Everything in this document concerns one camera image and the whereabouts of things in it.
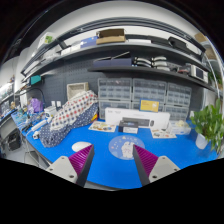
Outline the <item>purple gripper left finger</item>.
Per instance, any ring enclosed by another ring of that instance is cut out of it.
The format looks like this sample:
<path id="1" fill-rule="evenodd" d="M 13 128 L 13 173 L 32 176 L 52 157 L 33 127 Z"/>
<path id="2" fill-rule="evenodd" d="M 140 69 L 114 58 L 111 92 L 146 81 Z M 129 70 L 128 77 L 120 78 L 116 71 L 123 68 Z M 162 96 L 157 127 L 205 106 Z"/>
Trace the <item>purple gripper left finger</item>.
<path id="1" fill-rule="evenodd" d="M 90 144 L 69 157 L 59 157 L 47 168 L 47 171 L 83 187 L 86 183 L 94 154 L 94 145 Z"/>

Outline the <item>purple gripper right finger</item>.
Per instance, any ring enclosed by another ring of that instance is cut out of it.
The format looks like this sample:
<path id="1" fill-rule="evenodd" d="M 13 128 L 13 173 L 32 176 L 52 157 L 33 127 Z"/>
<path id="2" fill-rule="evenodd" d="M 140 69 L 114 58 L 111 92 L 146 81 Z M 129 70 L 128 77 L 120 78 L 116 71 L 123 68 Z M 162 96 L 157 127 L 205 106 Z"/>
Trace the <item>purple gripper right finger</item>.
<path id="1" fill-rule="evenodd" d="M 180 170 L 167 156 L 156 156 L 137 145 L 133 146 L 133 157 L 143 186 Z"/>

